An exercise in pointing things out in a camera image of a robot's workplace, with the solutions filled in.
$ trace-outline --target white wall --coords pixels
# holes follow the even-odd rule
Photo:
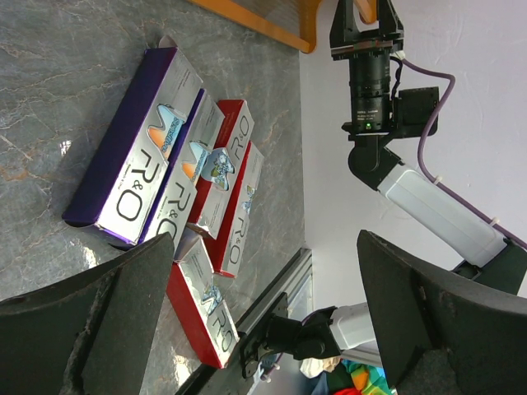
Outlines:
[[[440,114],[438,133],[427,142],[428,168],[527,238],[527,3],[393,2],[404,23],[408,60],[453,73],[458,81]],[[361,229],[446,269],[460,262],[442,241],[347,168],[352,144],[340,130],[351,119],[347,62],[333,62],[329,53],[336,3],[325,0],[318,48],[301,55],[305,237],[314,252],[317,309],[366,299],[355,245]],[[442,93],[442,80],[403,70],[403,89],[437,85]],[[390,148],[408,164],[417,164],[417,141],[392,143]],[[527,295],[527,289],[520,294]]]

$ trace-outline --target white and red box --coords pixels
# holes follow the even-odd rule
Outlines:
[[[236,277],[247,239],[250,208],[258,188],[264,156],[250,142],[232,190],[222,226],[216,239],[204,239],[216,273]]]
[[[166,294],[199,360],[222,369],[240,340],[219,289],[203,238],[185,229]]]
[[[192,229],[214,239],[220,232],[254,127],[245,100],[220,100],[217,105],[225,119],[196,185],[198,194],[188,221]]]

